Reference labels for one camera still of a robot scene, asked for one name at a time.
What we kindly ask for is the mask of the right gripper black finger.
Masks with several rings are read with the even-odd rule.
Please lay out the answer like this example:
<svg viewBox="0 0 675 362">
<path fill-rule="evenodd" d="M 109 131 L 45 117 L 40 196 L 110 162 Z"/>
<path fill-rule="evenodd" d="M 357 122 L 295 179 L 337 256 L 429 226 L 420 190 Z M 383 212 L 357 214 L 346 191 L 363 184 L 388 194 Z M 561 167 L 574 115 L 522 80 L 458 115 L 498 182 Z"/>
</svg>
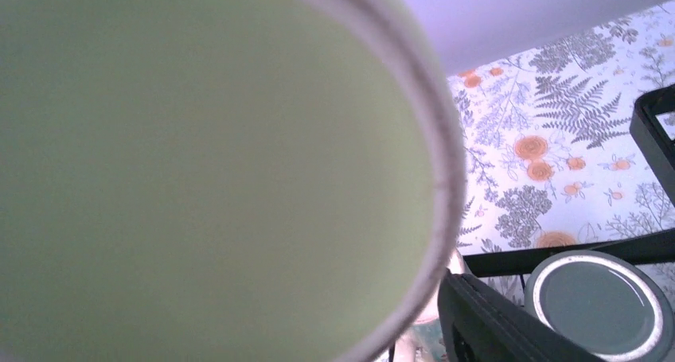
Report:
<svg viewBox="0 0 675 362">
<path fill-rule="evenodd" d="M 449 361 L 600 361 L 471 274 L 447 271 L 437 296 Z"/>
</svg>

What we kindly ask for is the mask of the dark green ceramic mug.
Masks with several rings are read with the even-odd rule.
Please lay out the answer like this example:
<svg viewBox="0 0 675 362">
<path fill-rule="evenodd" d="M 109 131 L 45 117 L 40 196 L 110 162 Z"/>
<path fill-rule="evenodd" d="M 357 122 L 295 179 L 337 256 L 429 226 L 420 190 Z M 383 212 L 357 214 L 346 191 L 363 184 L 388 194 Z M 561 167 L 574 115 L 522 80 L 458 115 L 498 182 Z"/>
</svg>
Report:
<svg viewBox="0 0 675 362">
<path fill-rule="evenodd" d="M 605 361 L 664 361 L 674 343 L 662 289 L 599 251 L 565 251 L 540 263 L 525 285 L 525 310 Z"/>
</svg>

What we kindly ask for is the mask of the light green ceramic mug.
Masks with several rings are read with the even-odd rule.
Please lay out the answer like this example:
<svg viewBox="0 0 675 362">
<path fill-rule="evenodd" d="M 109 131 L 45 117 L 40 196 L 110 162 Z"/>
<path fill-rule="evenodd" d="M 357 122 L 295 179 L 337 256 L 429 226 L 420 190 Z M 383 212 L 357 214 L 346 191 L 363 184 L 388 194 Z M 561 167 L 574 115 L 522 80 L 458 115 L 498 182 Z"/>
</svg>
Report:
<svg viewBox="0 0 675 362">
<path fill-rule="evenodd" d="M 1 0 L 1 358 L 374 360 L 464 169 L 403 0 Z"/>
</svg>

